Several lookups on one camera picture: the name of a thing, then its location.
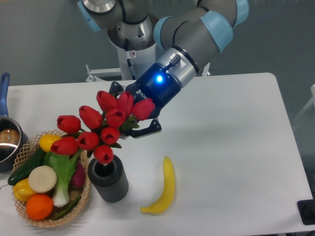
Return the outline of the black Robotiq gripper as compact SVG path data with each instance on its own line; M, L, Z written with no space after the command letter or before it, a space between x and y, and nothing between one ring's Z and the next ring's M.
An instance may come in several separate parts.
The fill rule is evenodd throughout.
M134 97L134 103L150 98L155 104L155 108L148 117L153 118L150 125L140 130L124 131L121 133L121 139L125 140L128 137L139 139L162 131L162 126L156 117L181 90L177 80L168 72L170 68L172 68L171 65L163 67L154 63L139 79L127 87L116 81L111 83L108 93L114 97L118 97L126 90Z

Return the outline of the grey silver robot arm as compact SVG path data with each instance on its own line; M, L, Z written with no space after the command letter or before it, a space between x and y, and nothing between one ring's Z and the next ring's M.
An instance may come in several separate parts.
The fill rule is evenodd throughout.
M113 82L110 92L128 91L135 102L151 98L155 108L149 127L121 133L139 138L161 131L161 109L233 38L233 28L246 20L246 0L199 0L178 17L156 18L146 0L80 0L77 6L93 31L106 29L116 47L120 74L127 87Z

